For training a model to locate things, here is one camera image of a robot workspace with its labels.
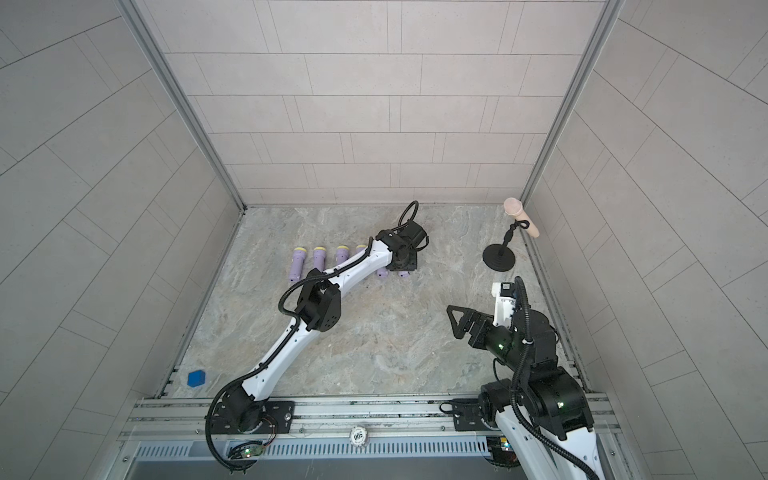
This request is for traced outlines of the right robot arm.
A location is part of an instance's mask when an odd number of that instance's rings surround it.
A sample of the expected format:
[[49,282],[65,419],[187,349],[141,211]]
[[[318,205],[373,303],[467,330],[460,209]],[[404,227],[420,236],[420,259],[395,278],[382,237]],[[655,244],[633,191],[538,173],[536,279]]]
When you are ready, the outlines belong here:
[[521,277],[492,287],[495,312],[450,305],[456,339],[511,370],[485,384],[483,421],[500,431],[529,479],[602,479],[594,419],[581,385],[559,364],[557,330],[532,309]]

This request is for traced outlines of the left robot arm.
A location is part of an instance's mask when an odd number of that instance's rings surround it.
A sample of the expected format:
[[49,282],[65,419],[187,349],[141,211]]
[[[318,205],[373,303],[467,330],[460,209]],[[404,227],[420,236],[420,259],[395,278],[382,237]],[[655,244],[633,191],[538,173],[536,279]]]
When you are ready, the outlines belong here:
[[429,245],[416,223],[419,202],[412,201],[391,229],[371,237],[363,251],[341,264],[313,269],[283,293],[278,311],[292,322],[252,371],[226,384],[213,397],[205,432],[250,433],[262,423],[263,409],[279,380],[319,334],[333,328],[342,315],[342,300],[357,284],[381,270],[411,272],[418,253]]

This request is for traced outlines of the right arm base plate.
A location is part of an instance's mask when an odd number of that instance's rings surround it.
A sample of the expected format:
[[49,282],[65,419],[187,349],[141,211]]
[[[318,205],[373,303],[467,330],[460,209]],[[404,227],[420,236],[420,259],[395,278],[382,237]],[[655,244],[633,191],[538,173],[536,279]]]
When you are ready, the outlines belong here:
[[484,414],[481,402],[477,398],[451,399],[447,401],[447,413],[452,417],[454,428],[458,432],[491,432],[499,428]]

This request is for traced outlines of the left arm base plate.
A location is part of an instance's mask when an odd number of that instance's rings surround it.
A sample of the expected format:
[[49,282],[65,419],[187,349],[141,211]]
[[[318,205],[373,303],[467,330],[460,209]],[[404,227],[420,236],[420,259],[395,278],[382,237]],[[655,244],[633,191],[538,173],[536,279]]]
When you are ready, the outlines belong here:
[[212,435],[285,434],[290,431],[295,406],[293,401],[243,405],[219,401],[213,419],[207,421],[207,430]]

